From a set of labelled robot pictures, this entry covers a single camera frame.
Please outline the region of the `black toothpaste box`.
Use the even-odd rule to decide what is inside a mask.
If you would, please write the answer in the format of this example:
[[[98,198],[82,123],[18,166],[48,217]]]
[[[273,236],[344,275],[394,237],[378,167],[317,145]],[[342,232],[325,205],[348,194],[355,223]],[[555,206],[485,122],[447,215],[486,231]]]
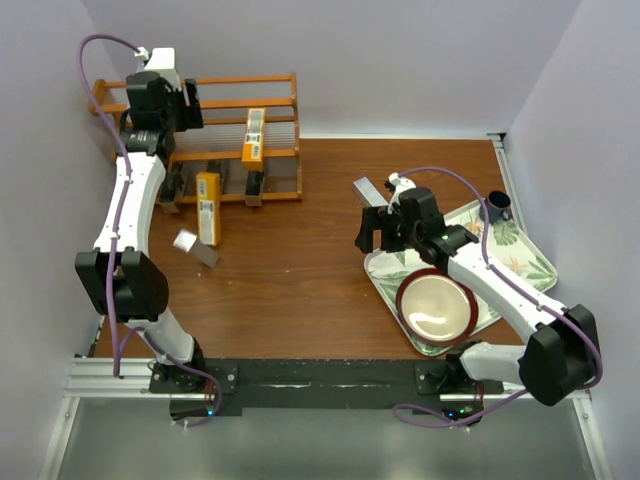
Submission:
[[[186,191],[187,183],[187,173],[170,173],[167,176],[158,196],[158,204],[164,213],[177,214],[180,212],[179,205]]]
[[[216,160],[207,163],[206,172],[219,175],[220,193],[223,194],[229,172],[229,160]]]
[[[249,171],[247,173],[244,194],[246,206],[255,208],[262,205],[264,176],[263,171]]]

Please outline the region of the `orange toothpaste box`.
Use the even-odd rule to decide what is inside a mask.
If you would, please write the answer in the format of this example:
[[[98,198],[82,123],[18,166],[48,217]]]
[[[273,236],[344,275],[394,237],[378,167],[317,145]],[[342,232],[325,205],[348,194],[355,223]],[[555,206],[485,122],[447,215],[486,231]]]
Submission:
[[[196,175],[198,235],[202,243],[217,246],[221,239],[221,176],[200,172]]]

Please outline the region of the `silver gold R&O toothpaste box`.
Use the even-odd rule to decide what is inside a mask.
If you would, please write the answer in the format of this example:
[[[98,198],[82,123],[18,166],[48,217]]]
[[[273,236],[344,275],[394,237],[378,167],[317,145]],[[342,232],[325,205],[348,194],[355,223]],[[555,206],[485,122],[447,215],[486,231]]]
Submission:
[[[264,171],[264,134],[266,124],[265,108],[248,110],[246,130],[243,139],[241,165],[249,173]]]

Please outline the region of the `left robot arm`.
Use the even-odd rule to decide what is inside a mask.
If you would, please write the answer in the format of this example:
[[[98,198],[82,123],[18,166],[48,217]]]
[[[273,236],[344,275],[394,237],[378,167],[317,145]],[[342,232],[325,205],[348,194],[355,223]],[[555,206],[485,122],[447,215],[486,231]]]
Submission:
[[[149,257],[149,231],[158,193],[175,149],[174,135],[203,127],[197,83],[172,84],[161,74],[140,71],[127,77],[129,106],[107,126],[116,140],[116,181],[103,228],[91,250],[75,258],[76,273],[95,310],[112,329],[116,365],[137,336],[153,351],[153,375],[182,392],[207,384],[207,368],[197,340],[171,312],[165,275]]]

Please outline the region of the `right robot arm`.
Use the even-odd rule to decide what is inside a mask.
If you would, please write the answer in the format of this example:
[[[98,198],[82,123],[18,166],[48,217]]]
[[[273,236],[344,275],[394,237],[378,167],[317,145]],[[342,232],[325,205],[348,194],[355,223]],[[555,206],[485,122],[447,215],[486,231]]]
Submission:
[[[394,294],[396,318],[424,343],[458,348],[445,369],[452,390],[466,393],[484,380],[515,383],[553,406],[601,380],[592,312],[551,299],[492,256],[484,237],[446,223],[428,188],[399,186],[389,203],[363,207],[355,245],[367,255],[419,257],[422,268],[404,275]],[[471,341],[480,301],[511,325],[521,345]]]

